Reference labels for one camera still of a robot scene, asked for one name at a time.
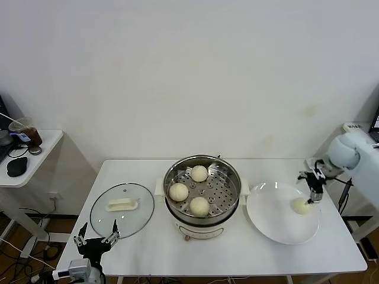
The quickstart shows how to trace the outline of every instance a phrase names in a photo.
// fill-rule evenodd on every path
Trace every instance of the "plastic cup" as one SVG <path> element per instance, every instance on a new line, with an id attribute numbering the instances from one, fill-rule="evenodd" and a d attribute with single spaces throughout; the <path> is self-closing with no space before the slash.
<path id="1" fill-rule="evenodd" d="M 37 147 L 42 144 L 42 139 L 37 129 L 33 126 L 33 122 L 30 117 L 22 117 L 16 121 L 13 121 L 10 123 L 8 129 L 30 147 Z"/>

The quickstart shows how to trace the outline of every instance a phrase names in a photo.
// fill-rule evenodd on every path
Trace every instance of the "power outlet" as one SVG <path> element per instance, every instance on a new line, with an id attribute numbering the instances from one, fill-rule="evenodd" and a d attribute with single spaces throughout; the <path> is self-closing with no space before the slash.
<path id="1" fill-rule="evenodd" d="M 58 192 L 49 192 L 49 199 L 51 200 L 57 200 L 57 199 L 61 199 L 62 196 L 58 193 Z"/>

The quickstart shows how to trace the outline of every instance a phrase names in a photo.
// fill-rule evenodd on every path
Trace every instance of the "glass pot lid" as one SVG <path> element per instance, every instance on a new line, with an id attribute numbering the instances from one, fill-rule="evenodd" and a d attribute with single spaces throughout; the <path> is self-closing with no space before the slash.
<path id="1" fill-rule="evenodd" d="M 153 215 L 154 207 L 154 197 L 147 188 L 122 183 L 98 197 L 89 219 L 94 231 L 102 237 L 112 233 L 116 220 L 120 238 L 126 238 L 142 230 Z"/>

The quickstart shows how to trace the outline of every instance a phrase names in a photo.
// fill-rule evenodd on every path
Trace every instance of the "lid handle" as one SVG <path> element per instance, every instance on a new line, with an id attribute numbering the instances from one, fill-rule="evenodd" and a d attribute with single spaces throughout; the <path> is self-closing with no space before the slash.
<path id="1" fill-rule="evenodd" d="M 134 210 L 138 207 L 138 201 L 131 198 L 119 198 L 109 200 L 106 207 L 108 212 Z"/>

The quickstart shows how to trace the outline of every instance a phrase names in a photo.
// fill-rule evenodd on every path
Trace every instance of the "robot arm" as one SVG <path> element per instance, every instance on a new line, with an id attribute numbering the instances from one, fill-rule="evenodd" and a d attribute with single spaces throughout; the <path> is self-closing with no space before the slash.
<path id="1" fill-rule="evenodd" d="M 325 157 L 317 160 L 314 169 L 300 172 L 298 179 L 305 179 L 311 190 L 309 203 L 319 202 L 321 197 L 317 197 L 317 193 L 325 189 L 326 180 L 335 178 L 343 171 L 353 179 L 361 193 L 379 207 L 379 151 L 360 133 L 337 136 Z"/>
<path id="2" fill-rule="evenodd" d="M 79 230 L 78 236 L 73 238 L 83 259 L 75 259 L 70 262 L 68 270 L 54 270 L 53 281 L 70 277 L 75 282 L 101 284 L 102 267 L 100 265 L 101 256 L 110 251 L 120 238 L 116 220 L 113 223 L 112 233 L 107 238 L 84 239 L 87 223 Z"/>
<path id="3" fill-rule="evenodd" d="M 331 164 L 344 170 L 357 189 L 379 208 L 379 151 L 360 133 L 337 136 L 327 151 Z"/>

